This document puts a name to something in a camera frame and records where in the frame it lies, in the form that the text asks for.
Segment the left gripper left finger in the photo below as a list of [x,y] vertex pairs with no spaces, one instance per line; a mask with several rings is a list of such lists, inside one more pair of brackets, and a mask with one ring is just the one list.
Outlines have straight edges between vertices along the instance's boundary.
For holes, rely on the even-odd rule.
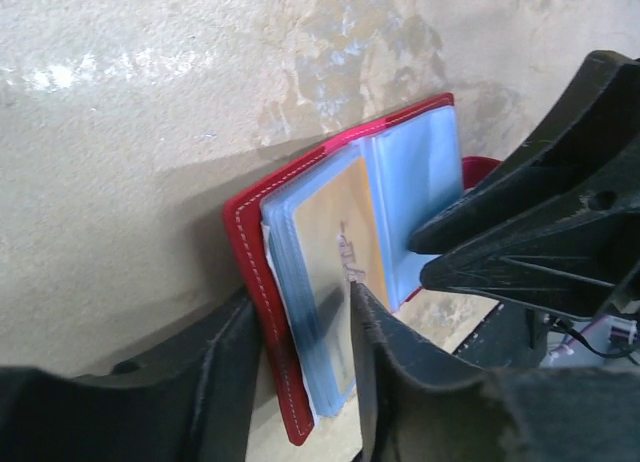
[[248,294],[102,376],[1,370],[4,461],[242,461],[260,358]]

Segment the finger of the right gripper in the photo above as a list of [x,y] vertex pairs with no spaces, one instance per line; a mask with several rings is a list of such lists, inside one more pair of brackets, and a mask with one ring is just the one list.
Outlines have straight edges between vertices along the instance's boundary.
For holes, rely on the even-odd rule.
[[547,115],[498,167],[417,229],[412,251],[444,254],[560,194],[639,130],[639,62],[589,53]]
[[429,290],[593,317],[639,299],[639,149],[424,266]]

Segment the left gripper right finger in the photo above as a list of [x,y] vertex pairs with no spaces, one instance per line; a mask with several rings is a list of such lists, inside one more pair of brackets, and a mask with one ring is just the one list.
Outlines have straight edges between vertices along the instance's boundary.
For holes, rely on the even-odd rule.
[[635,461],[635,367],[483,369],[351,287],[364,461]]

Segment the card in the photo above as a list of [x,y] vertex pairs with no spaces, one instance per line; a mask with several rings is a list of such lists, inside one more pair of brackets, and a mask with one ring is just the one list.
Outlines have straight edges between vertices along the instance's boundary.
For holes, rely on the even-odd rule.
[[365,159],[343,153],[316,168],[287,203],[301,256],[296,302],[312,330],[305,374],[334,413],[354,384],[350,284],[369,285],[388,300]]

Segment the red leather card holder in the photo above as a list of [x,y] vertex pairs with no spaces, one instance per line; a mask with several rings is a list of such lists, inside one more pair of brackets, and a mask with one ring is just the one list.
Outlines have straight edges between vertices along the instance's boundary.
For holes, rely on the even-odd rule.
[[422,267],[433,254],[409,248],[411,233],[458,201],[498,166],[494,158],[463,156],[454,98],[423,100],[339,133],[231,197],[223,220],[233,253],[254,301],[271,365],[280,412],[290,442],[304,444],[326,413],[320,390],[305,374],[312,330],[296,302],[302,284],[301,256],[287,203],[309,175],[343,153],[366,162],[388,300],[395,312],[420,292]]

